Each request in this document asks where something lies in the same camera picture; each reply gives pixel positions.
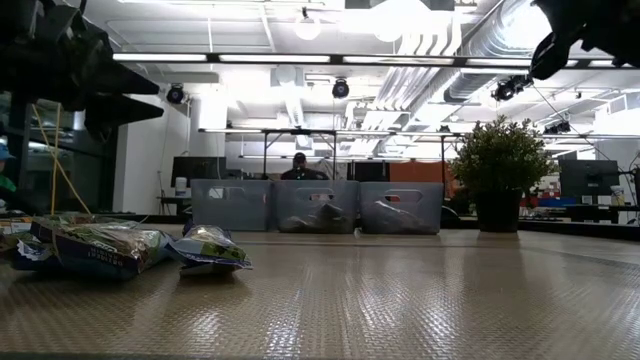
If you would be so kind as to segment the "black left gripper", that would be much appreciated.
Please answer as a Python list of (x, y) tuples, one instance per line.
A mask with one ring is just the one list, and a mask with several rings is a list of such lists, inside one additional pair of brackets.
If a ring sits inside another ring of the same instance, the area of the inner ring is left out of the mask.
[[(159, 86), (126, 66), (102, 63), (94, 75), (94, 89), (103, 93), (157, 95)], [(27, 45), (1, 46), (1, 90), (28, 102), (58, 102), (65, 111), (85, 112), (85, 128), (95, 140), (108, 140), (120, 126), (161, 117), (164, 110), (123, 95), (89, 95), (72, 73), (50, 53)]]

